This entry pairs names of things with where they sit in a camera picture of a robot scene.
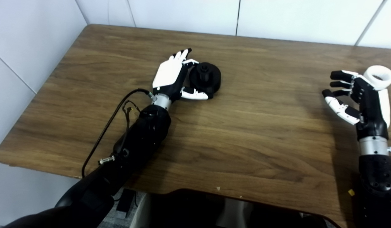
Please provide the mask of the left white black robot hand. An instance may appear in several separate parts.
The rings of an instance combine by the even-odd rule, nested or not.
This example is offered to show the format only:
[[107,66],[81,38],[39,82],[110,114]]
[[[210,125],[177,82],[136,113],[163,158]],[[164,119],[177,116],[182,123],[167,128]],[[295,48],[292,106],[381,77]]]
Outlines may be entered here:
[[169,110],[171,104],[180,98],[191,100],[208,100],[213,98],[211,93],[201,92],[184,85],[188,70],[192,66],[199,64],[198,61],[187,58],[191,51],[191,48],[178,51],[160,64],[152,83],[154,95],[152,105]]

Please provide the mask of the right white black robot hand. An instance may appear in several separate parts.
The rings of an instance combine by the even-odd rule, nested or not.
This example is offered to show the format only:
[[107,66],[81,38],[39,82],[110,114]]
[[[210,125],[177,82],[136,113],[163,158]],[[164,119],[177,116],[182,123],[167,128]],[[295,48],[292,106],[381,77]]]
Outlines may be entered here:
[[389,156],[387,121],[374,84],[346,70],[332,71],[330,79],[330,86],[339,90],[325,89],[323,98],[337,116],[356,127],[361,155]]

